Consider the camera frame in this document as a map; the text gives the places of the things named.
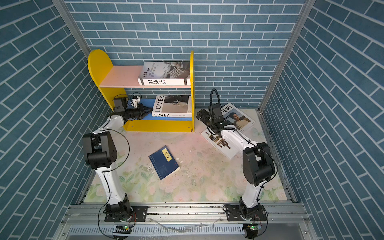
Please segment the navy blue book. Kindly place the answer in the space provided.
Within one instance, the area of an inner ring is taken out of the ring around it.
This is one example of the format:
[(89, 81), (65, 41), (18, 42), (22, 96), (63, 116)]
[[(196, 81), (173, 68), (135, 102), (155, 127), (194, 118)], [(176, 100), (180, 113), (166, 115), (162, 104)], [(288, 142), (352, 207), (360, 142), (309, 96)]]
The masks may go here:
[(160, 180), (165, 179), (173, 172), (180, 169), (176, 158), (173, 157), (167, 146), (164, 146), (160, 150), (151, 154), (149, 159), (155, 168), (155, 171), (158, 174)]

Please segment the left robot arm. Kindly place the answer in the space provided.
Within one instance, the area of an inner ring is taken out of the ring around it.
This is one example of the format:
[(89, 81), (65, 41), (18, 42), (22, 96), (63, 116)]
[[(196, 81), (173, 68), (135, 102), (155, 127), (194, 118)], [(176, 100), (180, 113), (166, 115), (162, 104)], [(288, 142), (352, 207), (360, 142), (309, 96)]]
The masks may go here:
[(128, 121), (142, 120), (153, 110), (145, 107), (141, 99), (138, 95), (129, 98), (118, 95), (113, 99), (114, 111), (107, 117), (106, 122), (82, 138), (85, 162), (99, 176), (107, 195), (104, 213), (114, 218), (119, 217), (122, 221), (131, 217), (133, 209), (116, 173), (118, 151), (111, 133), (117, 133), (117, 129)]

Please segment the white LOVER book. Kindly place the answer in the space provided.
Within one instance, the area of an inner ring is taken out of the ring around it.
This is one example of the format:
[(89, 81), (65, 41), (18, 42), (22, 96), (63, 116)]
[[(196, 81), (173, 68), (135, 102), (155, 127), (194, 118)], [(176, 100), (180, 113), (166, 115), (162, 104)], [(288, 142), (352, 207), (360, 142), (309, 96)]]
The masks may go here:
[(157, 96), (152, 116), (161, 118), (191, 118), (192, 97), (188, 95)]

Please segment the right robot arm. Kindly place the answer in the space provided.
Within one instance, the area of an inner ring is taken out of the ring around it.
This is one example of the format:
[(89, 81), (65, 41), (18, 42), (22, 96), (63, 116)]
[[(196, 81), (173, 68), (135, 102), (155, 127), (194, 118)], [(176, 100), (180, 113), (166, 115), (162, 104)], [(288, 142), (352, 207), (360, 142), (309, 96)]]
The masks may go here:
[(242, 152), (243, 174), (248, 184), (240, 198), (240, 207), (248, 212), (259, 208), (260, 194), (264, 185), (277, 173), (277, 164), (271, 157), (268, 144), (252, 141), (225, 119), (216, 89), (212, 89), (210, 93), (209, 111), (200, 110), (197, 119), (207, 126), (209, 132), (215, 133)]

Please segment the white brown-pattern book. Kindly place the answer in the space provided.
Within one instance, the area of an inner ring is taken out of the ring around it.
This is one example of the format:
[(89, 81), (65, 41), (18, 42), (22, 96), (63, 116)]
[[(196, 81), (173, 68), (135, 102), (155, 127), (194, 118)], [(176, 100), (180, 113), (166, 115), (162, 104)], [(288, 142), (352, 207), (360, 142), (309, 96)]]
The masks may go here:
[(211, 133), (208, 129), (202, 131), (201, 136), (229, 159), (234, 158), (239, 153), (239, 150), (233, 144), (219, 135)]

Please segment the Heritage Cultural book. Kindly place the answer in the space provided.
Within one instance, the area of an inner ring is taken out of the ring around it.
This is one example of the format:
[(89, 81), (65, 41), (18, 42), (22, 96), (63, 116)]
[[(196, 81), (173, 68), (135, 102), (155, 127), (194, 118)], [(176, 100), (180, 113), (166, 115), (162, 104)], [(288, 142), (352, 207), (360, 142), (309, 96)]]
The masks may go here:
[(190, 62), (145, 62), (140, 86), (190, 86)]

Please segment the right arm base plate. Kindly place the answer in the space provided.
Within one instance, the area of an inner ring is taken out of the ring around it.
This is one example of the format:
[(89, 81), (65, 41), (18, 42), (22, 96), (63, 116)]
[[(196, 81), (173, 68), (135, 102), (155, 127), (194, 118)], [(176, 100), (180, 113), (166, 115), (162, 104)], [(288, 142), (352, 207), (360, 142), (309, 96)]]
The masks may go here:
[(229, 222), (266, 221), (268, 218), (266, 209), (261, 204), (253, 208), (246, 208), (245, 205), (225, 204), (222, 208)]

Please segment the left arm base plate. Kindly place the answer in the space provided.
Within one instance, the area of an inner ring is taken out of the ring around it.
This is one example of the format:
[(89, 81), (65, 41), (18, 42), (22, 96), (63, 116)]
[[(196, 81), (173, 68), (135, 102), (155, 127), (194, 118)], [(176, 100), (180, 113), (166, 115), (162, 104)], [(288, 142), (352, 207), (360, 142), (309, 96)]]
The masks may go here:
[(146, 220), (148, 213), (148, 206), (133, 206), (128, 211), (113, 211), (110, 213), (105, 212), (106, 223), (143, 223)]

